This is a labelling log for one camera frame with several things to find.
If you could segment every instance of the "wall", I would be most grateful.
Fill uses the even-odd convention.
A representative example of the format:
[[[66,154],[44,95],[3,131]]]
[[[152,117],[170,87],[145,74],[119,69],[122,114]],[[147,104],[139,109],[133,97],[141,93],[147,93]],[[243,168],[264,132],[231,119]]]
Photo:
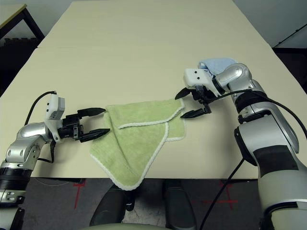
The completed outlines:
[[[307,23],[306,0],[234,0],[234,2],[272,47]],[[307,48],[307,27],[278,47]]]
[[[47,35],[73,0],[0,0],[0,4],[27,4],[27,9],[44,35]],[[5,37],[34,37],[24,21],[16,25]]]
[[[26,3],[29,12],[45,35],[71,2],[72,0],[0,0],[0,4]],[[295,29],[307,23],[307,0],[234,0],[234,2],[271,46],[275,46]],[[33,36],[22,21],[5,37]],[[307,27],[280,47],[306,48]]]

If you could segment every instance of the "blue cloth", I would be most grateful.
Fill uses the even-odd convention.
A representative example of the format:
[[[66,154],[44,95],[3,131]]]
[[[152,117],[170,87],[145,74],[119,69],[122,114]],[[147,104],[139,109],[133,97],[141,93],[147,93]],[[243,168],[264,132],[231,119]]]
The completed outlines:
[[[201,60],[198,68],[203,69],[211,78],[223,72],[228,66],[237,63],[236,60],[228,57],[210,58]]]

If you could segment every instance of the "table leg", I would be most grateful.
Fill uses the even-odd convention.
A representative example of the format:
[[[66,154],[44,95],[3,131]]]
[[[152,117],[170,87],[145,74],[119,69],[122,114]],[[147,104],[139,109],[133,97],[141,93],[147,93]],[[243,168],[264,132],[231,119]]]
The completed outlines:
[[[34,33],[35,37],[37,37],[38,41],[41,42],[45,38],[45,36],[30,15],[29,11],[25,8],[22,13],[24,14],[25,23],[27,23],[31,31]]]

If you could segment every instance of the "white towel trim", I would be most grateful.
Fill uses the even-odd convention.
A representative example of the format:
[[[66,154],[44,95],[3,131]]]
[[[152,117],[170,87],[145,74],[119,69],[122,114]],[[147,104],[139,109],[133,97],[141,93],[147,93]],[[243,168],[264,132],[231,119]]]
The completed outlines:
[[[160,121],[150,121],[150,122],[136,122],[136,123],[128,123],[128,124],[123,124],[118,127],[118,129],[121,128],[126,128],[126,127],[133,127],[133,126],[150,126],[150,125],[156,125],[164,122],[168,122],[169,120],[173,119],[177,113],[184,108],[184,103],[183,100],[180,99],[181,107],[179,107],[169,118],[160,120]]]

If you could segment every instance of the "black cable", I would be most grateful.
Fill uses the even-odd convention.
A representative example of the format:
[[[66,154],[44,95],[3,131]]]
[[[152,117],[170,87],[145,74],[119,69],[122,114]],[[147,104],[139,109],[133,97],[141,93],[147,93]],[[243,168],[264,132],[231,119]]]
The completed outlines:
[[[36,103],[37,103],[42,97],[46,96],[47,94],[57,94],[57,92],[55,92],[55,91],[48,91],[48,92],[43,93],[42,95],[40,95],[40,96],[34,101],[33,105],[31,106],[31,109],[30,109],[30,111],[29,111],[29,113],[28,113],[27,119],[25,120],[25,123],[24,123],[25,126],[29,123],[31,114],[32,114],[32,112],[33,112],[33,110],[34,110],[34,107],[35,107]]]
[[[34,110],[34,107],[36,105],[36,103],[44,96],[48,95],[48,94],[57,94],[56,91],[48,91],[46,93],[43,93],[42,95],[40,95],[33,103],[33,105],[31,106],[31,109],[28,113],[28,116],[27,116],[27,119],[25,120],[25,123],[24,125],[26,126],[28,123],[29,123],[29,120],[30,120],[30,117],[31,117],[31,114]],[[54,162],[54,148],[56,146],[56,142],[54,139],[52,139],[51,143],[50,143],[50,155],[51,155],[51,160],[47,160],[47,159],[44,159],[44,158],[38,158],[37,160],[38,161],[45,161],[45,162],[48,162],[48,163],[53,163]]]
[[[201,222],[201,227],[200,227],[200,230],[202,230],[210,212],[212,211],[217,199],[220,197],[220,195],[222,194],[223,190],[225,189],[225,187],[227,186],[227,184],[230,182],[231,178],[233,177],[233,175],[237,172],[237,170],[240,168],[240,166],[243,164],[244,162],[244,159],[242,159],[240,161],[240,163],[236,166],[236,168],[232,171],[232,173],[230,174],[230,176],[228,177],[228,179],[226,180],[226,182],[224,183],[223,187],[220,189],[220,191],[217,193],[217,195],[215,196],[214,200],[212,201],[206,215],[204,216],[204,218],[202,219],[202,222]]]
[[[51,143],[50,143],[50,155],[51,155],[51,160],[48,159],[44,159],[44,158],[38,158],[38,161],[45,161],[47,163],[53,163],[54,162],[54,148],[56,146],[56,142],[54,139],[52,139]]]
[[[298,122],[298,124],[301,126],[301,128],[302,128],[302,130],[303,130],[303,132],[304,132],[304,134],[305,134],[305,137],[306,137],[306,139],[307,139],[307,130],[306,130],[306,128],[305,128],[303,122],[298,118],[298,116],[297,116],[294,112],[291,111],[291,109],[289,109],[288,107],[286,107],[285,105],[283,105],[283,104],[281,104],[281,103],[279,103],[279,102],[277,102],[277,101],[274,101],[273,99],[271,99],[271,98],[269,98],[269,97],[267,97],[267,96],[262,95],[262,94],[259,93],[258,91],[254,91],[254,90],[238,90],[238,91],[233,91],[233,92],[224,94],[224,95],[222,95],[222,96],[219,96],[219,97],[217,97],[217,98],[214,98],[214,99],[212,99],[212,101],[216,101],[216,100],[218,100],[218,99],[227,97],[227,96],[229,96],[229,95],[232,95],[232,94],[235,94],[235,93],[241,93],[241,92],[252,92],[252,93],[254,93],[254,94],[256,94],[256,95],[258,95],[258,96],[260,96],[260,97],[266,99],[266,101],[271,102],[271,103],[273,103],[273,104],[275,104],[275,105],[278,105],[279,107],[283,108],[285,111],[287,111],[289,114],[291,114],[291,115],[295,118],[295,120],[296,120],[296,121]]]
[[[303,25],[301,28],[295,30],[294,33],[290,34],[289,36],[287,36],[283,41],[279,42],[277,45],[275,45],[273,48],[276,48],[277,46],[279,46],[281,43],[283,43],[285,40],[287,40],[289,37],[292,37],[294,34],[296,34],[298,31],[300,31],[301,29],[303,29],[305,26],[307,26],[307,23],[305,25]]]

